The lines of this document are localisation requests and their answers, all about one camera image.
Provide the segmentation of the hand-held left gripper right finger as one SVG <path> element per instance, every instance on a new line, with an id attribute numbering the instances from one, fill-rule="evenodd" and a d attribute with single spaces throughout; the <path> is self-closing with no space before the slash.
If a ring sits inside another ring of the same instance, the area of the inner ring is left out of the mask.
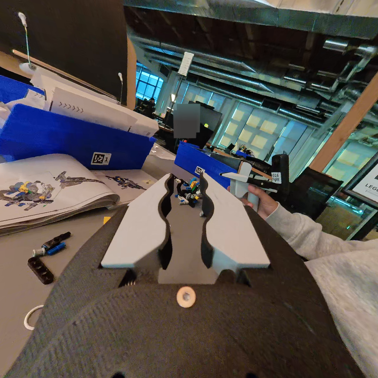
<path id="1" fill-rule="evenodd" d="M 243 203 L 207 173 L 200 175 L 205 221 L 201 259 L 217 274 L 224 270 L 267 268 L 270 260 Z"/>

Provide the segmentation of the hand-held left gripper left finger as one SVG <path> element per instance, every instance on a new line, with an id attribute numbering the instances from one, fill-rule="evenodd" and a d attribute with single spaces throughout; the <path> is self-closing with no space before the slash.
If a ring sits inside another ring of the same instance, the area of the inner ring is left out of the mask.
<path id="1" fill-rule="evenodd" d="M 128 205 L 101 261 L 103 268 L 167 269 L 173 251 L 167 220 L 173 185 L 174 175 L 166 174 Z"/>

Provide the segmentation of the large blue storage bin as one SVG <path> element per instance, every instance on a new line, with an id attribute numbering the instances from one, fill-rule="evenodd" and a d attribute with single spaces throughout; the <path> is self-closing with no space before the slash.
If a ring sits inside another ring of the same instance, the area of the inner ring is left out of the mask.
<path id="1" fill-rule="evenodd" d="M 156 138 L 15 104 L 1 126 L 1 162 L 67 154 L 89 170 L 141 169 Z"/>

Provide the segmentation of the person's right forearm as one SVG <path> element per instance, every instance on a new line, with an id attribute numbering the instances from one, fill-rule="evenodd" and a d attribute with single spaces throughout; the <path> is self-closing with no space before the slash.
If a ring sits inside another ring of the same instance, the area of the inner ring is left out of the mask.
<path id="1" fill-rule="evenodd" d="M 306 260 L 352 251 L 348 242 L 324 233 L 322 226 L 309 217 L 274 204 L 277 208 L 267 217 L 267 223 Z"/>

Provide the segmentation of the multicoloured lego gear model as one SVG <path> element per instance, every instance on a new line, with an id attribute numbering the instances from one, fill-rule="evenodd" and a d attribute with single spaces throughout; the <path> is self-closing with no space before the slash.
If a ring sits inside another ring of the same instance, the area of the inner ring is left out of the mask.
<path id="1" fill-rule="evenodd" d="M 195 208 L 202 198 L 199 179 L 194 177 L 189 182 L 186 182 L 175 177 L 174 181 L 177 184 L 175 197 L 178 199 L 179 205 L 188 205 L 191 208 Z"/>

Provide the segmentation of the small black blue lego assembly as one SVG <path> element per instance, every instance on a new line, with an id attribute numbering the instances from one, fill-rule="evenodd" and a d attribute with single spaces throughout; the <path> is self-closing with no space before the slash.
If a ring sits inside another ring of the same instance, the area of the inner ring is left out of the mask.
<path id="1" fill-rule="evenodd" d="M 45 242 L 39 249 L 34 249 L 32 251 L 32 257 L 52 256 L 59 253 L 61 250 L 66 248 L 65 241 L 70 237 L 70 232 L 54 237 L 53 239 Z"/>

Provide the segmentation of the open lego instruction booklet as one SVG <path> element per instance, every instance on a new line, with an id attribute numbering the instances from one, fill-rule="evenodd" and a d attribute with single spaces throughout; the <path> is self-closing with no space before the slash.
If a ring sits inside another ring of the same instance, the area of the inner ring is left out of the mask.
<path id="1" fill-rule="evenodd" d="M 143 170 L 90 171 L 69 155 L 0 164 L 0 234 L 54 223 L 82 212 L 129 204 L 157 180 Z"/>

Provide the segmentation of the short black lego beam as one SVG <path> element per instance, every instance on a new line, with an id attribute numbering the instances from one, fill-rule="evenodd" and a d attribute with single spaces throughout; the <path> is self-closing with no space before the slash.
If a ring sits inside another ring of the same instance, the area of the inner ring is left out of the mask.
<path id="1" fill-rule="evenodd" d="M 39 257 L 29 258 L 27 265 L 44 285 L 49 285 L 54 282 L 53 273 Z"/>

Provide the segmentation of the person's right hand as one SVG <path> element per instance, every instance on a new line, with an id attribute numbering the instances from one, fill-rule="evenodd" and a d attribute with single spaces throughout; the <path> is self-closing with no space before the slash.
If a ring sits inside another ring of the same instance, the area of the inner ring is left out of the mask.
<path id="1" fill-rule="evenodd" d="M 248 191 L 250 194 L 259 198 L 257 214 L 263 220 L 267 220 L 267 218 L 277 209 L 279 204 L 259 187 L 250 184 L 248 186 Z"/>

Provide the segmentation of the small blue storage bin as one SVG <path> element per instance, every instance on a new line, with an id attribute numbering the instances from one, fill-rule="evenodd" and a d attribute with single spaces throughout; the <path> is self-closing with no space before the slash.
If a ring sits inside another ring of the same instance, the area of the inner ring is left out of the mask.
<path id="1" fill-rule="evenodd" d="M 207 173 L 227 188 L 230 186 L 230 179 L 223 177 L 221 173 L 237 173 L 241 160 L 202 150 L 196 145 L 180 141 L 174 163 L 195 177 L 199 177 L 201 172 Z"/>

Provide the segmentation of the black television screen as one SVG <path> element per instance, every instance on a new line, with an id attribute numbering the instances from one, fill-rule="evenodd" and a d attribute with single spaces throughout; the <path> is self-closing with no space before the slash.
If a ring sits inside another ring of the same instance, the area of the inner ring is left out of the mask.
<path id="1" fill-rule="evenodd" d="M 179 104 L 173 113 L 173 136 L 202 149 L 215 134 L 222 116 L 202 102 Z"/>

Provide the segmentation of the black framed white sign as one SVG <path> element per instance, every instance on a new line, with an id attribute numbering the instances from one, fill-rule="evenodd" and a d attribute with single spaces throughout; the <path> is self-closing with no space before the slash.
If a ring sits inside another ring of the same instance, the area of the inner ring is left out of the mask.
<path id="1" fill-rule="evenodd" d="M 343 187 L 342 192 L 374 209 L 378 209 L 378 154 Z"/>

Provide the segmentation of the white hanging sign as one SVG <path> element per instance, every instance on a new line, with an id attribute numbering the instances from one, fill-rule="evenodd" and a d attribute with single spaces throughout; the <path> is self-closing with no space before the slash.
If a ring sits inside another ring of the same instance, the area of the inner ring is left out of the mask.
<path id="1" fill-rule="evenodd" d="M 178 69 L 178 74 L 179 75 L 181 75 L 183 77 L 187 76 L 188 71 L 190 69 L 190 66 L 192 64 L 193 58 L 194 58 L 194 54 L 193 53 L 190 53 L 190 52 L 187 52 L 187 51 L 184 52 L 184 55 L 183 55 L 180 67 Z"/>

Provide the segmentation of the person's grey sweatshirt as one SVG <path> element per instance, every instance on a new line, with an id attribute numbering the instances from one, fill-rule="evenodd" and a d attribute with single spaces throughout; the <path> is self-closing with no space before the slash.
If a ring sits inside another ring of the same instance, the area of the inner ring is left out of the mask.
<path id="1" fill-rule="evenodd" d="M 305 265 L 353 359 L 366 377 L 378 377 L 377 240 Z"/>

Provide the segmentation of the wooden post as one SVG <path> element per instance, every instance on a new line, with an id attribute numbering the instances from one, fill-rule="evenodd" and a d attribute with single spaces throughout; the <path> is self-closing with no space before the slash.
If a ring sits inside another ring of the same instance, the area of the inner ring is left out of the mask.
<path id="1" fill-rule="evenodd" d="M 309 168 L 322 173 L 358 124 L 378 100 L 378 74 L 371 79 L 338 127 L 315 156 Z"/>

